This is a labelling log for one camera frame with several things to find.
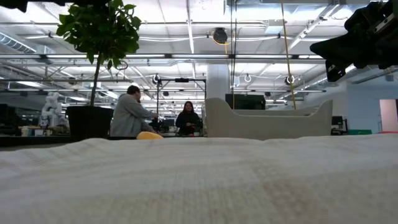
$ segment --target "woman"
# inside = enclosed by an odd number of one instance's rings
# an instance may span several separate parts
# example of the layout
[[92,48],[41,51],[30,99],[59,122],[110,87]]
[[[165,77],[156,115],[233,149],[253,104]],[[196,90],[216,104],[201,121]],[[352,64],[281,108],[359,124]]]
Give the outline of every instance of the woman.
[[199,122],[199,116],[193,111],[193,104],[187,101],[184,110],[178,115],[175,125],[180,128],[178,132],[182,136],[193,136],[195,125]]

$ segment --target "yellow cable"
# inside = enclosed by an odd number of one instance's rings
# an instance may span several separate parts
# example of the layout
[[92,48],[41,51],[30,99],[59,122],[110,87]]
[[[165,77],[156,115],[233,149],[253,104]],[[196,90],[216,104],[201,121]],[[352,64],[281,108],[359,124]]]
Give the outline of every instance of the yellow cable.
[[285,13],[284,13],[284,1],[280,0],[280,6],[282,8],[282,23],[284,25],[284,36],[285,36],[285,48],[286,48],[286,60],[287,60],[287,72],[289,73],[289,81],[290,81],[290,92],[292,94],[293,99],[293,107],[296,110],[296,99],[294,97],[294,87],[293,87],[293,78],[290,72],[290,62],[289,62],[289,50],[287,48],[287,38],[286,38],[286,25],[285,25]]

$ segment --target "ceiling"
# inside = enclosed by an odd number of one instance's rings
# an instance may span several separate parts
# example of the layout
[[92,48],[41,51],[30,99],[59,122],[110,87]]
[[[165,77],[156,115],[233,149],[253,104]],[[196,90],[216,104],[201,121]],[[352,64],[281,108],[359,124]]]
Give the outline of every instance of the ceiling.
[[[237,27],[236,54],[285,54],[285,39],[283,36],[283,20],[280,4],[253,4],[251,0],[239,1],[238,10],[234,17],[239,22]],[[328,1],[311,1],[312,3],[298,3],[300,1],[284,1],[285,28],[289,54],[312,55],[309,47],[311,44],[343,35],[345,20],[353,11],[365,6],[369,1],[348,1],[347,5],[328,6]],[[142,21],[139,29],[139,54],[231,54],[231,46],[216,44],[211,38],[211,33],[216,27],[224,27],[227,34],[231,32],[231,16],[229,6],[223,0],[124,0],[125,4],[135,4],[135,15]],[[49,33],[57,30],[58,15],[67,14],[68,6],[60,7],[54,3],[30,2],[24,14],[17,9],[0,7],[0,33],[6,34],[23,44],[38,49],[37,53],[47,51],[53,54],[80,54],[73,46],[61,38],[48,37]],[[0,44],[0,54],[21,54],[6,45]],[[95,67],[85,59],[54,59],[52,64],[38,60],[23,58],[0,59],[3,71],[0,77],[33,79],[39,78],[67,80],[71,77],[77,79],[91,79]],[[101,68],[99,79],[114,80],[101,82],[101,87],[107,89],[126,89],[131,83],[139,85],[146,90],[155,90],[152,78],[158,74],[161,78],[206,78],[209,63],[228,64],[230,60],[173,60],[173,59],[130,59],[126,60],[129,67],[124,71],[112,69],[107,71]],[[296,60],[290,65],[292,75],[296,78],[295,86],[316,82],[325,77],[323,60]],[[287,62],[285,60],[237,60],[235,66],[235,88],[241,90],[259,89],[286,89],[284,78],[287,76]],[[43,83],[42,88],[89,89],[90,82],[71,85],[67,82]],[[32,88],[20,83],[11,83],[10,88]],[[170,82],[165,89],[196,89],[189,92],[170,92],[163,99],[197,99],[200,104],[205,94],[198,84]],[[86,98],[88,92],[65,92],[65,96],[79,96]],[[155,103],[153,98],[156,92],[148,92],[144,105],[151,106]],[[271,96],[277,99],[280,94]],[[85,103],[67,99],[67,103]],[[99,96],[97,103],[109,106],[114,103],[109,96]],[[164,101],[163,114],[170,114],[170,110],[178,112],[177,107],[169,106],[171,100]]]

